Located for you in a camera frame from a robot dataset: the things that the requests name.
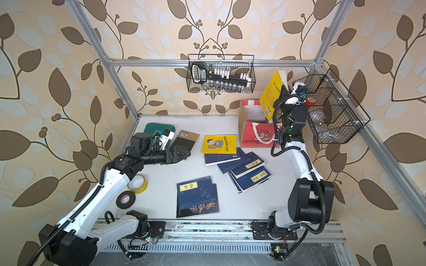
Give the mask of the yellow book purple hedgehog cover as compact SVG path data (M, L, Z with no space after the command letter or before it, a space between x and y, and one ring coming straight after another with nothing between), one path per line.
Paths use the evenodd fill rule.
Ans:
M287 72L285 70L278 70L259 100L267 120L271 120L273 117L274 102L280 98L283 85L287 86Z

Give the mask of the yellow cartoon man book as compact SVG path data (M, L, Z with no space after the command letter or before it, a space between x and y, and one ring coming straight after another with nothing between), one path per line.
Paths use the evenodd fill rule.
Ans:
M237 153L236 135L205 135L202 153L204 155L235 155Z

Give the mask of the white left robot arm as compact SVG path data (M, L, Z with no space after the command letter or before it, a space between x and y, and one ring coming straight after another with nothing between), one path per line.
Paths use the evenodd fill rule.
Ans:
M146 133L132 136L125 152L106 163L98 184L83 201L55 226L45 225L39 233L42 242L29 259L32 266L43 254L59 266L87 266L105 247L126 236L143 237L150 232L147 215L128 211L122 218L94 229L99 216L124 187L146 165L176 164L191 153L180 147L153 149L153 138Z

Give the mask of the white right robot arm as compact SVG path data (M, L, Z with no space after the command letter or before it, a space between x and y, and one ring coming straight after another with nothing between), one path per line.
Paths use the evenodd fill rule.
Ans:
M307 118L308 110L300 103L282 101L274 111L275 137L271 156L285 154L296 179L287 207L272 212L268 218L268 233L273 239L280 239L288 231L300 227L318 235L330 219L335 189L322 178L307 154L302 133Z

